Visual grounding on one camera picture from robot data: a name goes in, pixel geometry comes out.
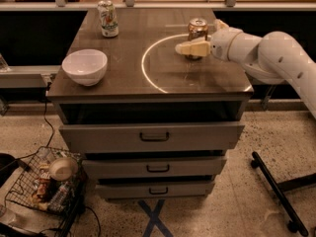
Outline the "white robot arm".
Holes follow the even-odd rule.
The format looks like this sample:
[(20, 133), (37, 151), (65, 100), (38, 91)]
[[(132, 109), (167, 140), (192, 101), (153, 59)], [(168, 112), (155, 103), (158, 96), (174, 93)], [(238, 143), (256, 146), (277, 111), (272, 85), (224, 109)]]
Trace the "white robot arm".
[(316, 63), (291, 35), (270, 32), (262, 38), (214, 21), (215, 32), (179, 43), (181, 55), (205, 57), (212, 54), (223, 61), (233, 61), (247, 74), (266, 84), (286, 81), (316, 118)]

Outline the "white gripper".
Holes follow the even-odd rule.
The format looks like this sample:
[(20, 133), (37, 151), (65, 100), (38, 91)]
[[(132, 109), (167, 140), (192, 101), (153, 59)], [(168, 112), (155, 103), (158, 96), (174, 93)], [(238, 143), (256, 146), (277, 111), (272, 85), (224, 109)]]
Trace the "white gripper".
[(238, 38), (243, 33), (236, 28), (228, 28), (228, 25), (219, 19), (214, 20), (216, 32), (212, 34), (210, 42), (204, 39), (185, 41), (175, 46), (175, 51), (182, 55), (206, 57), (211, 53), (214, 57), (223, 61), (241, 61), (238, 48)]

